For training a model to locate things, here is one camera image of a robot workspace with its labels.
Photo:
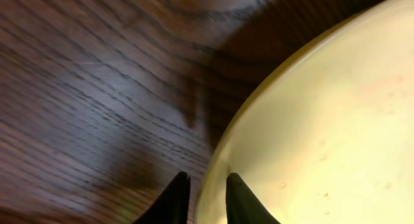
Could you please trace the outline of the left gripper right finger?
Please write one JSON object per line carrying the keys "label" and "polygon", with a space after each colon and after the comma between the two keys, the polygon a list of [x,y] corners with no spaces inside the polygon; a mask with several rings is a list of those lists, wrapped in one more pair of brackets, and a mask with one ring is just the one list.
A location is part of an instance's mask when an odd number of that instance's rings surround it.
{"label": "left gripper right finger", "polygon": [[226,178],[226,215],[227,224],[280,224],[237,173]]}

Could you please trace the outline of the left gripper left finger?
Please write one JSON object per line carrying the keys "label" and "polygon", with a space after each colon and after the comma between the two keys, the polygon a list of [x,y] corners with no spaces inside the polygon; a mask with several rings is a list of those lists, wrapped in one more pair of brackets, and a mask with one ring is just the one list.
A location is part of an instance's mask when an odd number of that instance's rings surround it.
{"label": "left gripper left finger", "polygon": [[190,177],[179,172],[133,224],[187,224]]}

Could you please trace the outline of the yellow plate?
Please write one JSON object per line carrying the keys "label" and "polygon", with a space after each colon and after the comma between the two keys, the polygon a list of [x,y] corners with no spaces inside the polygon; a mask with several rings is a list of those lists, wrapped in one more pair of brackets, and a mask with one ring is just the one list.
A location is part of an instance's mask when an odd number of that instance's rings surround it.
{"label": "yellow plate", "polygon": [[196,223],[226,223],[230,173],[282,223],[412,223],[413,0],[346,19],[260,84],[217,145]]}

